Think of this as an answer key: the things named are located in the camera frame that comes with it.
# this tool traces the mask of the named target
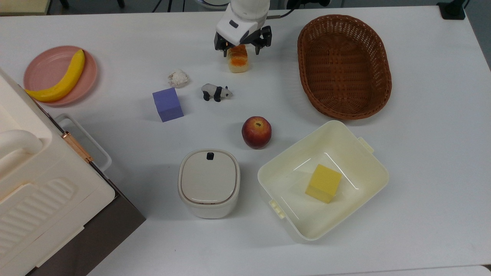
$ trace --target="black cable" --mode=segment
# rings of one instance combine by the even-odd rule
[[[301,4],[302,4],[302,1],[301,0],[298,0],[298,2],[295,5],[295,7],[293,7],[291,10],[289,10],[287,13],[285,13],[283,15],[270,15],[270,16],[267,16],[266,19],[279,19],[279,18],[283,18],[283,17],[289,15],[290,13],[292,13],[294,10],[298,9]]]
[[[157,5],[155,6],[154,10],[152,12],[155,12],[155,10],[157,10],[157,8],[159,7],[160,5],[160,2],[162,2],[162,0],[159,0],[159,2],[157,3]]]

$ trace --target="toy banana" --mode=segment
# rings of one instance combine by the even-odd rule
[[[65,75],[57,84],[55,84],[53,87],[39,91],[25,90],[31,97],[40,102],[49,103],[57,101],[66,96],[77,84],[80,75],[82,74],[84,65],[85,55],[83,54],[83,50],[78,50],[73,55]]]

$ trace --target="panda figurine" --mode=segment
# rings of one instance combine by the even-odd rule
[[[211,95],[213,95],[215,102],[220,102],[222,99],[230,99],[230,97],[232,97],[232,92],[230,92],[226,86],[223,88],[207,83],[203,85],[201,91],[203,91],[203,99],[207,102],[210,100]]]

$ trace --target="white crumpled object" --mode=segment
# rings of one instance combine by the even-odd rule
[[[171,87],[183,87],[188,83],[188,81],[189,76],[181,69],[176,69],[169,75],[169,85]]]

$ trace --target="wicker basket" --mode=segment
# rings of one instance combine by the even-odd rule
[[[308,23],[298,40],[300,80],[312,105],[335,119],[363,119],[387,103],[392,81],[382,40],[347,15]]]

